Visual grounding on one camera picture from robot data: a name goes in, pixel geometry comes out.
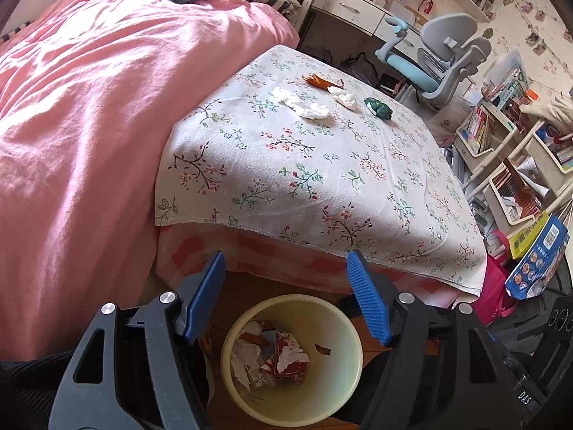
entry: crumpled tissue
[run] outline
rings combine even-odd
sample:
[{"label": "crumpled tissue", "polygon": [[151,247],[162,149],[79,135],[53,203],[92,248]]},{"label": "crumpled tissue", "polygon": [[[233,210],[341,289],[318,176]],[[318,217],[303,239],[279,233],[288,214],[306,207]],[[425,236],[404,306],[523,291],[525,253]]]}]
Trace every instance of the crumpled tissue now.
[{"label": "crumpled tissue", "polygon": [[237,339],[231,349],[231,367],[237,381],[247,390],[250,389],[249,374],[251,370],[257,371],[259,364],[257,359],[261,354],[261,348],[256,344],[243,339]]},{"label": "crumpled tissue", "polygon": [[308,118],[310,120],[322,120],[327,118],[330,114],[330,111],[328,111],[328,108],[326,108],[325,105],[313,103],[310,106],[307,106],[295,94],[281,87],[275,87],[272,95],[277,100],[277,102],[292,108],[294,113],[298,114],[302,118]]},{"label": "crumpled tissue", "polygon": [[295,362],[310,362],[308,354],[302,350],[293,335],[283,334],[283,337],[286,337],[286,344],[277,357],[277,372],[283,373],[290,364]]},{"label": "crumpled tissue", "polygon": [[346,90],[339,87],[329,87],[328,91],[332,95],[332,98],[344,107],[351,111],[359,111],[358,102],[354,94],[349,94]]}]

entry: trash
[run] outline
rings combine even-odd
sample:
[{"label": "trash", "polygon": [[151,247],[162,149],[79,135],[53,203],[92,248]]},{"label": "trash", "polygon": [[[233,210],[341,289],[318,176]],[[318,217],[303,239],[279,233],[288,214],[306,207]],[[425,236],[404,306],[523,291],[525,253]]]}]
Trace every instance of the trash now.
[{"label": "trash", "polygon": [[384,102],[368,97],[364,100],[364,103],[366,104],[366,109],[374,116],[383,121],[390,121],[392,119],[392,110]]},{"label": "trash", "polygon": [[302,383],[307,374],[310,358],[296,338],[270,327],[268,321],[252,320],[233,344],[233,375],[249,391],[252,386],[275,386],[281,379]]},{"label": "trash", "polygon": [[307,376],[307,362],[310,362],[309,356],[301,349],[293,335],[277,334],[273,377],[291,378],[295,383],[302,383]]},{"label": "trash", "polygon": [[297,97],[295,94],[280,87],[275,87],[272,95],[277,100],[277,102],[292,108],[294,113],[303,118],[308,118],[310,120],[322,120],[328,117],[330,114],[330,111],[328,111],[328,108],[326,108],[325,105],[313,103],[310,106],[306,106],[305,103],[303,103],[303,101],[300,100],[299,97]]},{"label": "trash", "polygon": [[330,355],[331,353],[331,350],[328,347],[322,347],[319,346],[318,344],[315,344],[314,348],[322,355]]},{"label": "trash", "polygon": [[348,108],[351,111],[359,110],[358,102],[356,101],[356,96],[354,94],[350,94],[346,90],[338,87],[329,87],[328,91],[332,95],[332,98],[345,108]]},{"label": "trash", "polygon": [[318,77],[316,74],[311,74],[308,77],[303,76],[303,79],[310,85],[318,87],[319,89],[322,90],[328,90],[329,87],[338,87],[339,89],[345,88],[345,83],[342,82],[342,79],[340,80],[340,85],[336,85],[330,81],[327,81],[326,79],[322,79],[321,77]]}]

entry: trash can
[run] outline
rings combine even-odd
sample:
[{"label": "trash can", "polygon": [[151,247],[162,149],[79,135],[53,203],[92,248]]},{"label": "trash can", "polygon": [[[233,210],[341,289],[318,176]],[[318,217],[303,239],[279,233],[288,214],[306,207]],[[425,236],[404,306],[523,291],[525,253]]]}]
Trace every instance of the trash can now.
[{"label": "trash can", "polygon": [[[250,320],[268,320],[291,333],[310,357],[303,383],[282,382],[239,393],[231,370],[231,349]],[[330,355],[318,349],[330,349]],[[231,327],[221,353],[223,382],[237,405],[268,425],[316,424],[352,396],[362,372],[362,344],[339,309],[318,297],[286,295],[267,299],[245,312]]]}]

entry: bed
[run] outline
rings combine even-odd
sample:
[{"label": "bed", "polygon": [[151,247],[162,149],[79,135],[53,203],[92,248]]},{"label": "bed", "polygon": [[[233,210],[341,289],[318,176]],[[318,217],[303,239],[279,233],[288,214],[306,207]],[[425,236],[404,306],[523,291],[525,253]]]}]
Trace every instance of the bed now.
[{"label": "bed", "polygon": [[[303,77],[343,83],[358,112]],[[330,115],[308,120],[276,88]],[[393,110],[382,121],[374,97]],[[183,117],[155,187],[158,275],[177,286],[215,249],[228,268],[349,293],[345,256],[359,249],[402,290],[447,307],[481,292],[486,254],[459,181],[422,120],[368,85],[276,46]]]},{"label": "bed", "polygon": [[0,46],[0,358],[65,350],[155,259],[171,128],[298,35],[244,0],[58,0]]}]

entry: white drawer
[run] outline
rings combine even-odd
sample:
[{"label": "white drawer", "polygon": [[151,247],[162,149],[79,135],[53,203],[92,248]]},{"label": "white drawer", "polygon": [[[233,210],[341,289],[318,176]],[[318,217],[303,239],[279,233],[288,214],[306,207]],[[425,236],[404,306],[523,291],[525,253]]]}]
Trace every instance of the white drawer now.
[{"label": "white drawer", "polygon": [[[389,16],[390,15],[385,13],[384,17],[378,24],[378,27],[374,31],[374,36],[382,39],[385,42],[389,42],[391,39],[396,37],[396,34],[394,34],[394,26],[389,25],[385,21],[385,18]],[[418,49],[421,47],[423,47],[422,39],[420,39],[420,36],[411,29],[408,31],[406,38],[398,45],[396,45],[396,48],[399,51],[401,51],[407,57],[410,57],[415,62],[418,61]]]},{"label": "white drawer", "polygon": [[385,13],[364,0],[315,0],[313,6],[321,8],[369,34],[374,33]]}]

